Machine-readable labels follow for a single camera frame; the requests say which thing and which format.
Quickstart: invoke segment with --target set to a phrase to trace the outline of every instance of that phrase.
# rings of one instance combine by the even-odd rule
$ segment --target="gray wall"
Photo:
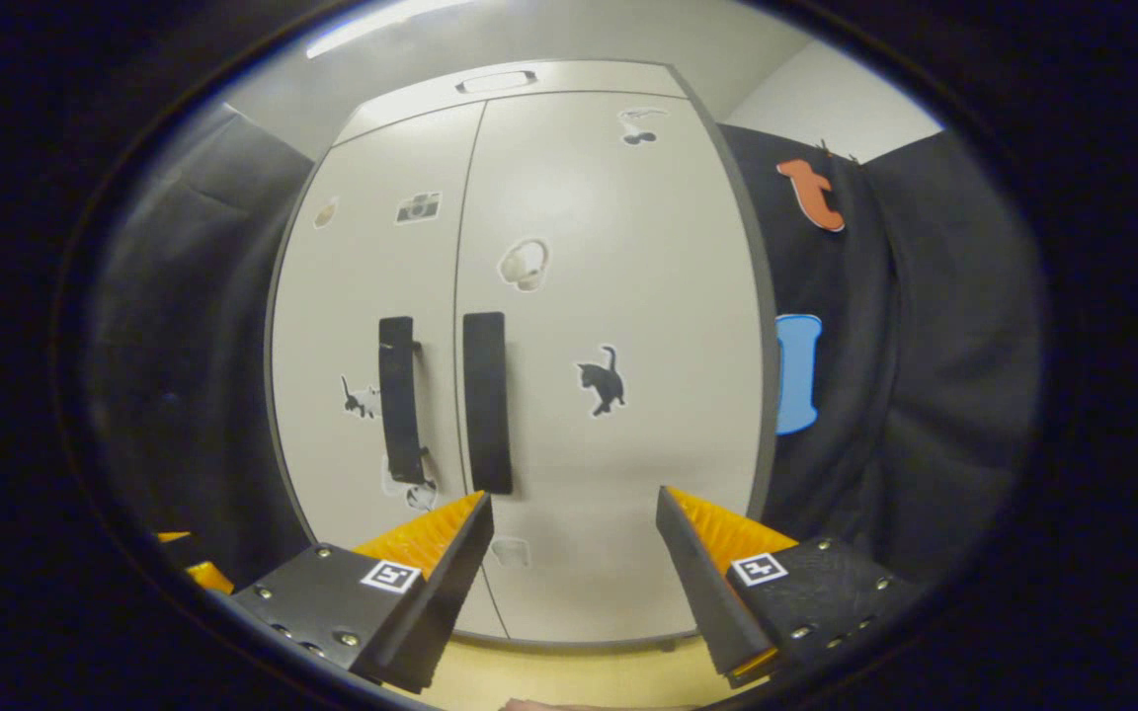
[[[354,17],[384,9],[365,5]],[[302,44],[222,99],[319,158],[357,105],[399,86],[487,64],[619,58],[674,64],[723,121],[809,43],[733,0],[475,0],[415,15],[307,59]]]
[[[861,64],[813,41],[775,69],[724,123],[871,160],[942,131],[924,108]]]

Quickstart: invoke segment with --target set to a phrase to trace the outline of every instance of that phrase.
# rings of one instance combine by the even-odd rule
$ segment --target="black curtain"
[[[116,489],[237,586],[302,552],[266,411],[266,296],[312,163],[230,107],[172,137],[90,311],[86,391]]]
[[[778,314],[813,314],[816,423],[776,438],[762,520],[833,535],[913,580],[960,562],[1006,503],[1044,367],[1033,242],[971,152],[939,133],[865,165],[723,126]],[[805,217],[778,163],[825,176],[846,226]]]

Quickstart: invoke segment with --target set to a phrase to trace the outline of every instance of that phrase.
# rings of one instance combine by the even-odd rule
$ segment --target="cabinet handle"
[[[503,314],[464,314],[464,413],[473,490],[512,494]]]
[[[534,84],[538,77],[531,71],[501,72],[497,75],[486,75],[465,78],[455,85],[457,93],[483,93],[483,91],[502,91]]]
[[[411,316],[380,320],[380,419],[389,476],[396,482],[423,485],[421,456],[429,448],[420,446],[415,421],[415,352],[420,342],[411,333]]]

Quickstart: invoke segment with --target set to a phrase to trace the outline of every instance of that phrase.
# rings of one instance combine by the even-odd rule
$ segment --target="blue letter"
[[[823,332],[816,316],[778,316],[775,333],[781,339],[781,417],[775,433],[809,428],[819,413],[814,408],[814,342]]]

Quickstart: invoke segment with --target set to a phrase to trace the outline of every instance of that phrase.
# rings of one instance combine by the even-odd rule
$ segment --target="orange sticker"
[[[844,229],[846,220],[841,213],[831,210],[823,198],[823,191],[832,192],[832,184],[825,176],[816,174],[810,168],[810,163],[802,159],[787,160],[775,167],[781,171],[781,175],[789,176],[793,181],[798,205],[802,207],[802,215],[807,216],[808,221],[827,231]]]

